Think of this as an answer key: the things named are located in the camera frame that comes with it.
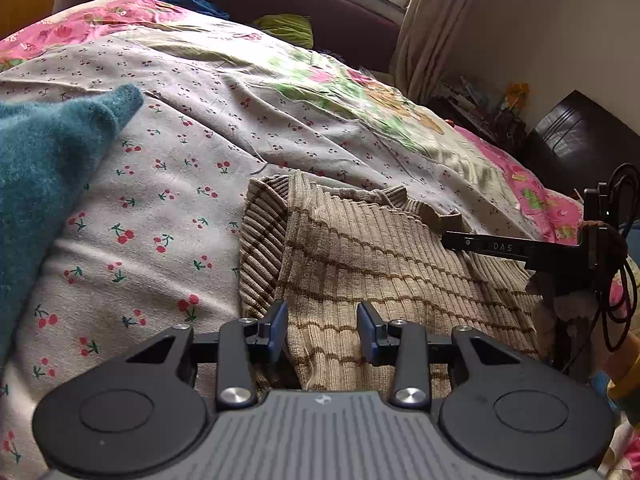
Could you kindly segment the white gloved right hand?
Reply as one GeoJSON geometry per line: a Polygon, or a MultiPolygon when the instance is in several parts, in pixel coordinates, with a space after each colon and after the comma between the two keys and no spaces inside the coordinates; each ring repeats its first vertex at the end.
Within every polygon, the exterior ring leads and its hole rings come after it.
{"type": "Polygon", "coordinates": [[[540,297],[532,319],[538,356],[570,378],[585,384],[600,370],[608,352],[602,323],[594,322],[599,306],[592,292],[558,295],[559,285],[551,274],[536,272],[526,292],[540,297]]]}

